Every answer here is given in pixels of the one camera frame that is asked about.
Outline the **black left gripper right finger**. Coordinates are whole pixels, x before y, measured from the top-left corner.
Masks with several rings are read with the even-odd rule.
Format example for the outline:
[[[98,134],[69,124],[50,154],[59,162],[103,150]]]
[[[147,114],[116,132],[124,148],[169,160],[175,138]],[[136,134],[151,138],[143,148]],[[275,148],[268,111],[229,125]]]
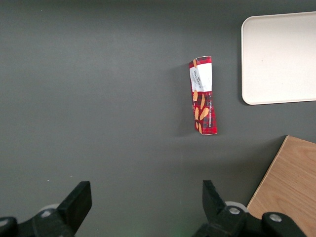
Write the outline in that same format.
[[[195,237],[304,237],[301,228],[289,216],[266,212],[262,218],[252,216],[238,202],[225,202],[211,180],[202,183],[202,206],[207,218]]]

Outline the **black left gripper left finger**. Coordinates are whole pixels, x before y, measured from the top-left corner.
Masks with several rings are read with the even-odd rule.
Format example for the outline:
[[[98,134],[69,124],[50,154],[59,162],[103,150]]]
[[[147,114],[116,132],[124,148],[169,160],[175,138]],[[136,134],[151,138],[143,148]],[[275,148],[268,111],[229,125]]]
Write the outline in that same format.
[[[74,237],[92,207],[90,182],[82,181],[60,203],[42,208],[29,220],[1,217],[2,237]]]

